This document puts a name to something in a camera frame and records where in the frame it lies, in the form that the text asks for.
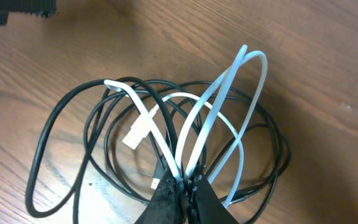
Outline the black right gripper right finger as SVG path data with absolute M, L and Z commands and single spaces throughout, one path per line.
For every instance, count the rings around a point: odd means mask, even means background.
M 190 224 L 238 224 L 224 208 L 211 184 L 197 167 L 187 185 L 188 223 Z

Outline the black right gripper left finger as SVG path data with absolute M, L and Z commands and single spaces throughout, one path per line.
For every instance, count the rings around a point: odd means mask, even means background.
M 135 224 L 183 224 L 184 184 L 166 169 L 154 194 Z

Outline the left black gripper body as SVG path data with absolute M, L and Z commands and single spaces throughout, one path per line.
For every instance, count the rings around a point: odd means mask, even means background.
M 35 14 L 48 18 L 56 11 L 56 0 L 0 0 L 0 26 L 7 24 L 10 12 Z

